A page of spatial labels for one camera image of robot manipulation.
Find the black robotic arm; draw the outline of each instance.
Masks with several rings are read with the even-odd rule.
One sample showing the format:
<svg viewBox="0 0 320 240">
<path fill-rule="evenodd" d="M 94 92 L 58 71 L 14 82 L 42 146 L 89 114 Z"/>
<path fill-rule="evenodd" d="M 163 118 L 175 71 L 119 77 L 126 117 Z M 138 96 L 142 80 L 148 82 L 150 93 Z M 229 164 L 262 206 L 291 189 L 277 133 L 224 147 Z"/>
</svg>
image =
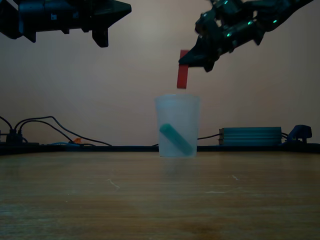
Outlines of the black robotic arm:
<svg viewBox="0 0 320 240">
<path fill-rule="evenodd" d="M 219 57 L 251 40 L 259 45 L 265 32 L 286 21 L 313 0 L 210 0 L 212 9 L 195 24 L 195 46 L 179 60 L 189 67 L 210 72 Z"/>
<path fill-rule="evenodd" d="M 116 0 L 0 0 L 0 33 L 11 39 L 25 36 L 36 42 L 36 32 L 70 29 L 92 31 L 99 47 L 108 47 L 108 28 L 131 13 L 131 5 Z"/>
</svg>

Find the table surface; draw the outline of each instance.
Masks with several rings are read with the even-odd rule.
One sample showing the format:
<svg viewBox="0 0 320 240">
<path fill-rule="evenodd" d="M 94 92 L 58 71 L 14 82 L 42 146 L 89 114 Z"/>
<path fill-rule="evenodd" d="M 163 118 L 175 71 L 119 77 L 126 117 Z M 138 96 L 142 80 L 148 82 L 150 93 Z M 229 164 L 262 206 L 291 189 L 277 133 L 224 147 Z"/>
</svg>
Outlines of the table surface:
<svg viewBox="0 0 320 240">
<path fill-rule="evenodd" d="M 320 155 L 55 152 L 0 157 L 0 239 L 314 240 Z"/>
</svg>

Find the red object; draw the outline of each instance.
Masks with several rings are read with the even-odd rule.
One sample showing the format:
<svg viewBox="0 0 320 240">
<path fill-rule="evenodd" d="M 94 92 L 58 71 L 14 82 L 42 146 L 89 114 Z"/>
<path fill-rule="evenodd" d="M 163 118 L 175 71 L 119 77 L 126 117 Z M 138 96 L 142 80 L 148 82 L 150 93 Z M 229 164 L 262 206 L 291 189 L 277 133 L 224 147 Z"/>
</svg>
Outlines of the red object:
<svg viewBox="0 0 320 240">
<path fill-rule="evenodd" d="M 184 57 L 189 50 L 181 50 L 180 58 Z M 187 88 L 187 79 L 188 79 L 188 68 L 189 65 L 182 65 L 179 64 L 179 71 L 178 71 L 178 82 L 176 83 L 176 87 L 178 89 L 186 89 Z"/>
</svg>

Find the wall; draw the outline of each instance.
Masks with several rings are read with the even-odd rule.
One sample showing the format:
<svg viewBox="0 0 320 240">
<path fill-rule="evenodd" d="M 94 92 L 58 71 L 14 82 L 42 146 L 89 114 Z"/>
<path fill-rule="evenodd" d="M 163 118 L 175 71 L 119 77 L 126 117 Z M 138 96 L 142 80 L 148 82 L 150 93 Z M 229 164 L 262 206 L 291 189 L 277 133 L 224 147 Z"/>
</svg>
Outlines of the wall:
<svg viewBox="0 0 320 240">
<path fill-rule="evenodd" d="M 0 115 L 12 123 L 55 116 L 67 128 L 113 145 L 157 143 L 154 98 L 192 93 L 202 99 L 200 136 L 222 127 L 312 127 L 320 143 L 320 2 L 296 12 L 262 44 L 223 55 L 214 70 L 189 71 L 177 90 L 180 49 L 194 46 L 205 0 L 127 0 L 132 13 L 109 30 L 108 48 L 90 33 L 37 34 L 37 42 L 0 35 Z M 0 129 L 6 125 L 0 122 Z M 40 123 L 24 129 L 29 141 L 64 141 Z M 208 139 L 200 145 L 217 144 Z"/>
</svg>

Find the translucent cup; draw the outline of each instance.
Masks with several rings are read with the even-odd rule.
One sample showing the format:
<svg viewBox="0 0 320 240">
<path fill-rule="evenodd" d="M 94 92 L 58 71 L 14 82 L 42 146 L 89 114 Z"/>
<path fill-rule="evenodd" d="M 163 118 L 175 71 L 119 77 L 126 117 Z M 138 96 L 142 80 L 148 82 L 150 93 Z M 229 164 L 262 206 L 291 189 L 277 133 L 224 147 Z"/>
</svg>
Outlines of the translucent cup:
<svg viewBox="0 0 320 240">
<path fill-rule="evenodd" d="M 194 157 L 197 154 L 200 98 L 168 94 L 155 99 L 161 157 Z"/>
</svg>

